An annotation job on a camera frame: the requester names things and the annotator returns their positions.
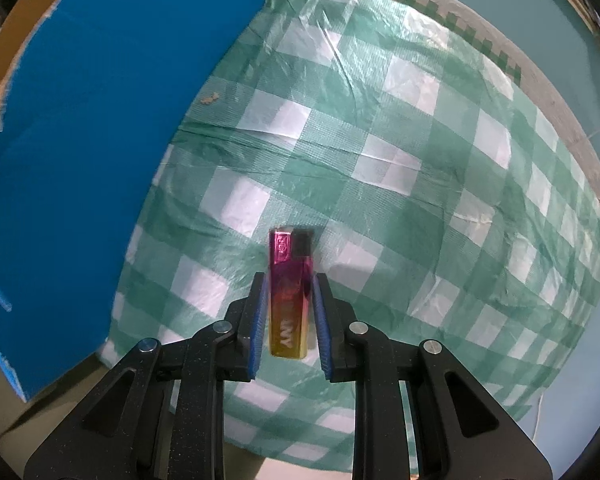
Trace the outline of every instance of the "white cable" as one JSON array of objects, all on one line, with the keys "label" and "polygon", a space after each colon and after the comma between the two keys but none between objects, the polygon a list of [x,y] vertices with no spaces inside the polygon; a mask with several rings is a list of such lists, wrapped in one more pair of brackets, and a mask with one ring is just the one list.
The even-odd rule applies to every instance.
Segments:
[{"label": "white cable", "polygon": [[542,399],[544,399],[544,390],[540,393],[540,400],[538,400],[538,413],[536,414],[536,427],[534,428],[534,436],[531,437],[533,443],[536,443],[536,436],[538,436],[538,427],[540,426],[540,409],[542,408]]}]

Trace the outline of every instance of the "silver screw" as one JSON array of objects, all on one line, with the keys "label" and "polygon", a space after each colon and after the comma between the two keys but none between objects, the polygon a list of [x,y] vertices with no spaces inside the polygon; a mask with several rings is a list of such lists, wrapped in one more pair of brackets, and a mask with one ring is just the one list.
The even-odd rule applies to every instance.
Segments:
[{"label": "silver screw", "polygon": [[366,331],[369,330],[369,327],[366,323],[362,321],[354,321],[349,325],[349,330],[351,330],[354,334],[366,334]]},{"label": "silver screw", "polygon": [[435,339],[429,339],[428,341],[425,341],[422,347],[430,354],[439,354],[442,352],[442,345],[435,341]]},{"label": "silver screw", "polygon": [[158,342],[152,337],[145,337],[138,342],[138,349],[141,352],[153,352],[158,348]]},{"label": "silver screw", "polygon": [[228,322],[227,320],[221,319],[220,321],[216,321],[213,324],[213,327],[214,327],[214,331],[215,332],[218,332],[219,334],[226,334],[234,326],[230,322]]}]

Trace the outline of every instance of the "crumb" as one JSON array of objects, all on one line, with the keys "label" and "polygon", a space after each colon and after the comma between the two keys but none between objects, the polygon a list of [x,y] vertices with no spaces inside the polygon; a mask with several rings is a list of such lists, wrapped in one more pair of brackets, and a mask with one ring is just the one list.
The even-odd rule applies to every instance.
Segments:
[{"label": "crumb", "polygon": [[209,105],[214,101],[218,101],[219,98],[220,94],[218,92],[213,92],[210,97],[203,97],[202,99],[200,99],[200,102],[203,105]]}]

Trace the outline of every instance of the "blue cardboard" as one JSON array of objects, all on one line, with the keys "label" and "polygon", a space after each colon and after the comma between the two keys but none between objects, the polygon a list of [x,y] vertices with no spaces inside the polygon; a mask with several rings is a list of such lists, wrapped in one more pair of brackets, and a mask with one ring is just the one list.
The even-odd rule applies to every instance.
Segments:
[{"label": "blue cardboard", "polygon": [[60,0],[30,38],[0,131],[0,364],[23,399],[105,341],[164,150],[263,4]]}]

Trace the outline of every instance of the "green and white checkered tablecloth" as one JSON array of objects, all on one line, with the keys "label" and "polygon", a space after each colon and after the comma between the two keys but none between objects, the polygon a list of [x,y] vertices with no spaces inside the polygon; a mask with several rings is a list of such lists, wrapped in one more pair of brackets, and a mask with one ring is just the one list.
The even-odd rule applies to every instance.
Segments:
[{"label": "green and white checkered tablecloth", "polygon": [[[282,224],[314,227],[317,269],[361,320],[439,339],[514,418],[600,296],[600,205],[554,128],[493,62],[391,0],[267,0],[155,175],[103,360],[221,318]],[[350,469],[352,385],[324,380],[315,335],[304,360],[264,352],[258,379],[226,390],[229,441]]]}]

